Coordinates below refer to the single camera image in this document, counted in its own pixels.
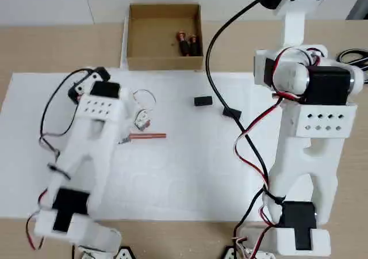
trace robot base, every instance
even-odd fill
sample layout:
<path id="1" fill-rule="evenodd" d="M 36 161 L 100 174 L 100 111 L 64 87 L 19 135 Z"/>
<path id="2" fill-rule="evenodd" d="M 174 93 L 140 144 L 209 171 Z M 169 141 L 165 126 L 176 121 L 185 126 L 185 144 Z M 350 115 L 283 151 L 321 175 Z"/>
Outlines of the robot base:
<path id="1" fill-rule="evenodd" d="M 241 258 L 242 256 L 236 253 L 236 258 Z M 226 246 L 221 259 L 234 259 L 234 248 L 232 246 Z M 257 259 L 276 259 L 275 255 L 269 252 L 257 252 Z"/>
<path id="2" fill-rule="evenodd" d="M 119 250 L 118 255 L 116 257 L 111 256 L 111 254 L 91 251 L 89 249 L 80 249 L 83 252 L 82 259 L 136 259 L 134 256 L 133 250 L 129 246 L 122 246 Z"/>
<path id="3" fill-rule="evenodd" d="M 263 230 L 264 228 L 243 227 L 240 230 L 239 236 L 247 237 L 247 245 L 253 247 Z M 271 228 L 264 236 L 260 250 L 282 256 L 328 257 L 331 255 L 331 240 L 327 230 L 311 229 L 310 237 L 312 250 L 296 250 L 293 228 Z"/>

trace red wire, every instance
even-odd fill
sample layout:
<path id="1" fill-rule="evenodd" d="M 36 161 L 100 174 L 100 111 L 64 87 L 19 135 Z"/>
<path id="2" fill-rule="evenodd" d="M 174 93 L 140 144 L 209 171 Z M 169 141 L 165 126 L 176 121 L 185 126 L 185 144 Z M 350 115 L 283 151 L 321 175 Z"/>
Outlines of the red wire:
<path id="1" fill-rule="evenodd" d="M 33 243 L 33 239 L 32 237 L 30 236 L 30 233 L 29 233 L 29 222 L 30 220 L 36 216 L 37 214 L 39 213 L 39 211 L 36 211 L 35 213 L 31 214 L 31 216 L 27 219 L 27 222 L 25 224 L 25 234 L 27 236 L 27 240 L 28 240 L 28 243 L 29 243 L 29 246 L 33 249 L 33 250 L 40 250 L 44 244 L 44 237 L 41 238 L 41 241 L 39 243 L 39 246 L 38 248 L 35 247 L 34 243 Z"/>
<path id="2" fill-rule="evenodd" d="M 41 200 L 43 198 L 43 196 L 47 193 L 47 188 L 45 190 L 43 190 L 41 192 L 41 194 L 39 195 L 39 198 L 37 199 L 37 203 L 39 205 L 39 207 L 41 207 Z M 39 243 L 39 246 L 38 248 L 35 247 L 34 243 L 33 243 L 33 239 L 32 239 L 32 236 L 30 235 L 30 232 L 29 232 L 29 222 L 30 220 L 36 216 L 40 211 L 36 211 L 35 213 L 31 214 L 31 216 L 27 219 L 27 222 L 25 224 L 25 235 L 27 236 L 27 240 L 28 240 L 28 243 L 29 243 L 29 246 L 33 249 L 33 250 L 40 250 L 44 244 L 44 237 L 41 238 L 40 240 L 40 243 Z"/>
<path id="3" fill-rule="evenodd" d="M 37 199 L 37 204 L 39 205 L 39 207 L 41 207 L 41 200 L 46 193 L 47 193 L 47 188 L 43 190 L 42 193 L 39 195 L 39 198 Z"/>
<path id="4" fill-rule="evenodd" d="M 262 218 L 262 220 L 266 223 L 266 224 L 268 224 L 269 226 L 274 226 L 273 224 L 272 224 L 272 222 L 270 221 L 270 219 L 266 216 L 266 214 L 263 212 L 263 209 L 264 209 L 264 207 L 262 206 L 261 207 L 261 209 L 260 209 L 260 217 Z"/>
<path id="5" fill-rule="evenodd" d="M 276 71 L 276 68 L 278 66 L 278 63 L 280 61 L 280 58 L 281 56 L 283 55 L 284 52 L 286 52 L 288 49 L 291 49 L 293 47 L 287 47 L 285 48 L 284 50 L 282 50 L 280 52 L 280 54 L 278 54 L 278 56 L 276 57 L 275 59 L 275 65 L 274 67 L 272 68 L 272 73 L 271 73 L 271 81 L 272 81 L 272 87 L 275 89 L 276 91 L 276 94 L 279 96 L 279 97 L 282 97 L 282 98 L 285 98 L 285 99 L 288 99 L 288 100 L 291 100 L 291 101 L 297 101 L 298 99 L 295 98 L 294 96 L 290 95 L 290 94 L 287 94 L 286 92 L 280 92 L 277 90 L 277 88 L 275 87 L 274 85 L 274 74 L 275 74 L 275 71 Z"/>
<path id="6" fill-rule="evenodd" d="M 260 234 L 260 237 L 258 238 L 257 244 L 254 247 L 254 250 L 252 251 L 252 256 L 249 259 L 255 259 L 256 254 L 259 250 L 260 244 L 262 243 L 263 238 L 265 237 L 267 231 L 269 231 L 269 229 L 271 229 L 272 226 L 267 226 L 262 233 Z"/>
<path id="7" fill-rule="evenodd" d="M 258 124 L 258 122 L 260 122 L 264 117 L 266 117 L 268 114 L 270 114 L 280 103 L 281 103 L 281 101 L 282 101 L 282 98 L 279 98 L 278 100 L 277 100 L 277 102 L 274 104 L 274 105 L 272 105 L 272 106 L 270 106 L 268 109 L 266 109 L 264 112 L 262 112 L 260 115 L 258 115 L 257 116 L 257 118 L 255 118 L 250 124 L 249 124 L 249 126 L 247 127 L 247 129 L 241 134 L 241 135 L 245 135 L 245 134 L 247 134 L 249 131 L 250 131 L 250 129 L 251 128 L 253 128 L 256 124 Z M 235 152 L 235 154 L 236 154 L 236 156 L 237 157 L 239 157 L 239 159 L 241 160 L 241 161 L 243 161 L 244 163 L 246 163 L 246 164 L 248 164 L 249 166 L 251 166 L 253 169 L 255 169 L 255 171 L 256 172 L 258 172 L 261 176 L 262 176 L 262 178 L 263 178 L 263 180 L 264 181 L 266 181 L 266 177 L 265 177 L 265 175 L 263 174 L 263 172 L 260 170 L 260 168 L 258 168 L 255 164 L 253 164 L 252 162 L 250 162 L 250 161 L 248 161 L 248 160 L 246 160 L 245 158 L 243 158 L 240 154 L 239 154 L 239 152 L 238 152 L 238 150 L 237 150 L 237 142 L 235 143 L 235 146 L 234 146 L 234 152 Z"/>

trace black block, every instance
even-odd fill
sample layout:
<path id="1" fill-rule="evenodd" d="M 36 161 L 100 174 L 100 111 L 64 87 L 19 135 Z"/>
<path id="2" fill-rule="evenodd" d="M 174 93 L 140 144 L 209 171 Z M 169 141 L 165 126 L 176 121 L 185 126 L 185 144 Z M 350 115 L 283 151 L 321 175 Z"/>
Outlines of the black block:
<path id="1" fill-rule="evenodd" d="M 212 96 L 203 96 L 194 98 L 195 106 L 212 105 Z"/>
<path id="2" fill-rule="evenodd" d="M 236 109 L 233 109 L 231 108 L 230 111 L 233 113 L 233 115 L 235 115 L 235 117 L 237 119 L 240 119 L 241 115 L 242 115 L 242 112 L 241 111 L 237 111 Z M 224 111 L 223 111 L 223 115 L 227 116 L 227 117 L 230 117 L 230 118 L 233 118 L 231 112 L 229 110 L 227 110 L 226 108 L 224 108 Z"/>
<path id="3" fill-rule="evenodd" d="M 93 84 L 91 95 L 119 98 L 120 84 L 116 82 L 101 82 L 97 81 Z"/>
<path id="4" fill-rule="evenodd" d="M 350 72 L 340 67 L 308 66 L 309 83 L 301 104 L 346 105 Z"/>
<path id="5" fill-rule="evenodd" d="M 283 202 L 278 227 L 294 229 L 297 250 L 312 250 L 311 229 L 317 228 L 315 212 L 315 206 L 311 202 Z"/>

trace small electronic component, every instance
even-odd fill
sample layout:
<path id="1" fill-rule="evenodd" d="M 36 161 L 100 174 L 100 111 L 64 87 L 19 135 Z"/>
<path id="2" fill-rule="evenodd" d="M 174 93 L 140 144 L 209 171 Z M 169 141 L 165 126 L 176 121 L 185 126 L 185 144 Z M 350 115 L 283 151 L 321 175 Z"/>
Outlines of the small electronic component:
<path id="1" fill-rule="evenodd" d="M 230 108 L 230 111 L 235 115 L 235 117 L 239 120 L 242 112 L 236 109 Z M 232 118 L 231 112 L 227 108 L 224 108 L 223 115 Z"/>
<path id="2" fill-rule="evenodd" d="M 179 31 L 177 33 L 177 39 L 179 41 L 180 52 L 183 56 L 190 56 L 189 43 L 188 41 L 186 41 L 185 36 L 186 35 L 184 31 Z"/>
<path id="3" fill-rule="evenodd" d="M 212 105 L 212 96 L 203 96 L 194 98 L 195 106 Z"/>
<path id="4" fill-rule="evenodd" d="M 134 122 L 134 125 L 138 128 L 140 131 L 144 131 L 147 127 L 149 127 L 151 124 L 150 116 L 148 114 L 147 109 L 142 109 L 138 114 L 137 118 Z"/>
<path id="5" fill-rule="evenodd" d="M 198 41 L 198 37 L 196 35 L 192 35 L 189 38 L 189 45 L 190 45 L 190 55 L 191 56 L 200 56 L 201 55 L 201 49 L 200 49 L 200 43 Z"/>

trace black cable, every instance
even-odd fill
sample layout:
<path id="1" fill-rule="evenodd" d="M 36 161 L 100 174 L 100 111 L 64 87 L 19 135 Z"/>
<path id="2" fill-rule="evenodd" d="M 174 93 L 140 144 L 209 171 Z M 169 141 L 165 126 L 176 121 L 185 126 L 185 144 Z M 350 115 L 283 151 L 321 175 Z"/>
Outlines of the black cable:
<path id="1" fill-rule="evenodd" d="M 70 130 L 71 126 L 73 125 L 73 122 L 74 122 L 74 118 L 75 118 L 75 114 L 76 114 L 76 110 L 78 109 L 78 106 L 75 107 L 75 110 L 74 110 L 74 113 L 73 113 L 73 116 L 71 118 L 71 121 L 69 123 L 69 126 L 66 128 L 65 131 L 59 133 L 59 134 L 56 134 L 56 133 L 53 133 L 53 132 L 45 132 L 43 134 L 43 136 L 51 136 L 51 137 L 61 137 L 61 136 L 64 136 L 65 134 L 67 134 L 67 132 Z"/>
<path id="2" fill-rule="evenodd" d="M 214 91 L 214 93 L 216 94 L 217 98 L 219 98 L 220 102 L 222 103 L 222 105 L 224 106 L 225 109 L 228 110 L 228 112 L 230 112 L 232 118 L 234 119 L 235 123 L 237 124 L 237 126 L 240 128 L 241 132 L 244 132 L 245 129 L 243 127 L 243 125 L 241 124 L 240 120 L 234 115 L 234 113 L 232 112 L 232 110 L 230 110 L 230 107 L 228 106 L 228 104 L 225 102 L 225 100 L 223 99 L 223 97 L 221 96 L 219 90 L 216 88 L 216 85 L 213 82 L 213 79 L 211 77 L 211 72 L 210 72 L 210 68 L 209 68 L 209 59 L 211 56 L 211 51 L 212 48 L 214 46 L 214 43 L 216 42 L 217 38 L 221 35 L 221 33 L 231 25 L 231 23 L 233 23 L 235 20 L 237 20 L 240 16 L 242 16 L 244 13 L 246 13 L 247 11 L 249 11 L 250 9 L 252 9 L 255 5 L 257 5 L 260 2 L 260 0 L 254 0 L 253 2 L 251 2 L 248 6 L 246 6 L 244 9 L 242 9 L 241 11 L 239 11 L 237 14 L 235 14 L 232 18 L 230 18 L 213 36 L 213 38 L 211 39 L 211 42 L 208 45 L 208 49 L 207 49 L 207 53 L 206 53 L 206 59 L 205 59 L 205 69 L 206 69 L 206 74 L 207 74 L 207 78 L 208 81 Z M 266 164 L 263 161 L 262 156 L 260 155 L 259 151 L 257 150 L 257 148 L 255 147 L 252 139 L 246 135 L 245 139 L 247 140 L 248 144 L 250 145 L 252 151 L 254 152 L 255 156 L 257 157 L 263 173 L 264 173 L 264 177 L 266 182 L 269 181 L 269 174 L 266 168 Z"/>
<path id="3" fill-rule="evenodd" d="M 45 116 L 46 116 L 46 112 L 47 112 L 47 109 L 49 108 L 50 106 L 50 103 L 52 101 L 52 99 L 54 98 L 54 96 L 56 95 L 56 93 L 60 90 L 60 88 L 63 86 L 63 84 L 71 77 L 73 76 L 74 74 L 76 73 L 79 73 L 79 72 L 82 72 L 82 71 L 87 71 L 88 72 L 88 75 L 91 75 L 93 73 L 93 70 L 90 69 L 90 68 L 81 68 L 81 69 L 78 69 L 78 70 L 75 70 L 73 71 L 72 73 L 70 73 L 69 75 L 67 75 L 63 80 L 62 82 L 59 84 L 59 86 L 55 89 L 55 91 L 51 94 L 49 100 L 47 101 L 46 103 L 46 106 L 44 108 L 44 112 L 42 114 L 42 117 L 41 117 L 41 124 L 40 124 L 40 139 L 39 139 L 39 142 L 43 142 L 47 145 L 47 147 L 55 154 L 55 158 L 58 159 L 59 155 L 60 155 L 60 151 L 58 149 L 56 149 L 53 145 L 50 144 L 49 141 L 47 141 L 45 139 L 45 133 L 44 133 L 44 123 L 45 123 Z"/>
<path id="4" fill-rule="evenodd" d="M 348 61 L 348 62 L 344 61 L 343 58 L 349 54 L 359 55 L 359 58 Z M 342 51 L 340 54 L 337 55 L 336 61 L 345 63 L 345 64 L 349 64 L 349 65 L 353 65 L 353 66 L 357 66 L 363 72 L 368 71 L 368 51 L 364 49 L 354 48 L 354 49 L 348 49 L 348 50 Z M 364 84 L 365 85 L 368 84 L 368 79 L 364 80 Z"/>
<path id="5" fill-rule="evenodd" d="M 211 56 L 211 51 L 212 48 L 214 46 L 214 43 L 216 42 L 217 38 L 222 34 L 222 32 L 231 25 L 231 23 L 233 23 L 235 20 L 237 20 L 240 16 L 242 16 L 244 13 L 246 13 L 247 11 L 249 11 L 250 9 L 252 9 L 254 6 L 256 6 L 261 0 L 254 0 L 253 2 L 251 2 L 248 6 L 246 6 L 244 9 L 242 9 L 241 11 L 239 11 L 237 14 L 235 14 L 232 18 L 230 18 L 213 36 L 213 38 L 211 39 L 211 42 L 208 45 L 208 49 L 207 49 L 207 53 L 206 53 L 206 59 L 205 59 L 205 70 L 206 70 L 206 74 L 207 74 L 207 78 L 208 81 L 211 85 L 211 88 L 213 89 L 214 93 L 216 94 L 217 98 L 220 100 L 220 102 L 222 103 L 222 105 L 224 106 L 225 109 L 228 110 L 228 112 L 230 112 L 232 118 L 234 119 L 235 123 L 237 124 L 237 126 L 240 128 L 241 132 L 244 132 L 245 129 L 243 127 L 243 125 L 241 124 L 240 120 L 235 116 L 235 114 L 232 112 L 232 110 L 230 109 L 230 107 L 228 106 L 228 104 L 225 102 L 225 100 L 223 99 L 222 95 L 220 94 L 219 90 L 216 88 L 216 85 L 213 82 L 213 79 L 211 77 L 211 72 L 210 72 L 210 68 L 209 68 L 209 60 L 210 60 L 210 56 Z M 258 152 L 257 148 L 255 147 L 255 145 L 253 144 L 253 141 L 251 140 L 251 138 L 246 135 L 245 138 L 247 139 L 248 144 L 250 145 L 250 147 L 252 148 L 254 154 L 256 155 L 260 165 L 262 166 L 262 170 L 264 173 L 264 177 L 266 182 L 269 182 L 269 174 L 265 165 L 265 162 L 263 161 L 262 156 L 260 155 L 260 153 Z M 242 217 L 242 219 L 240 220 L 240 222 L 234 227 L 233 230 L 233 236 L 236 237 L 236 232 L 237 229 L 245 222 L 245 220 L 247 219 L 248 215 L 250 214 L 250 212 L 253 209 L 253 206 L 257 200 L 257 198 L 263 193 L 263 188 L 260 189 L 256 195 L 253 197 L 247 212 L 245 213 L 245 215 Z M 234 258 L 236 259 L 236 244 L 235 244 L 235 240 L 233 243 L 233 250 L 234 250 Z"/>
<path id="6" fill-rule="evenodd" d="M 75 259 L 75 245 L 71 246 L 71 259 Z"/>
<path id="7" fill-rule="evenodd" d="M 53 171 L 53 172 L 57 172 L 59 174 L 62 174 L 63 176 L 65 176 L 65 178 L 67 180 L 71 180 L 71 176 L 65 172 L 64 170 L 62 169 L 59 169 L 58 167 L 56 167 L 54 164 L 51 164 L 51 163 L 48 163 L 47 164 L 48 168 L 50 169 L 50 171 Z"/>

